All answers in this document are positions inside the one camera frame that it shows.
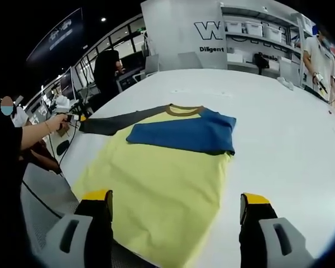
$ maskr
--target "yellow t-shirt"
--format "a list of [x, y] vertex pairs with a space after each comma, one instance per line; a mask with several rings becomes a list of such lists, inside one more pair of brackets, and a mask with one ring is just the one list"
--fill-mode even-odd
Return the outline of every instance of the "yellow t-shirt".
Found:
[[[168, 106], [139, 123], [198, 118], [200, 109]], [[73, 191], [80, 199], [112, 189], [114, 239], [153, 264], [188, 267], [218, 212], [229, 155], [131, 144], [132, 128], [108, 140]]]

